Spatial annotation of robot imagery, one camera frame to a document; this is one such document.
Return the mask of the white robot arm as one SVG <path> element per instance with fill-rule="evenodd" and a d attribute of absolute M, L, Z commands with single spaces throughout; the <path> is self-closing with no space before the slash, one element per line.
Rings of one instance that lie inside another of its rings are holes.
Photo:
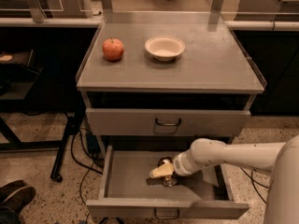
<path fill-rule="evenodd" d="M 241 145 L 199 138 L 149 176 L 188 176 L 224 163 L 270 175 L 263 224 L 298 224 L 299 136 L 283 143 Z"/>

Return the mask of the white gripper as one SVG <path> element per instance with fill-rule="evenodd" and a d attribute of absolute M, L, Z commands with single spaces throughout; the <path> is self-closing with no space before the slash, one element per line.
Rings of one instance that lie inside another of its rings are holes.
<path fill-rule="evenodd" d="M 179 176 L 192 175 L 200 170 L 198 164 L 195 163 L 190 150 L 179 153 L 171 162 L 166 162 L 163 165 L 151 170 L 149 172 L 150 178 L 165 177 L 175 173 Z"/>

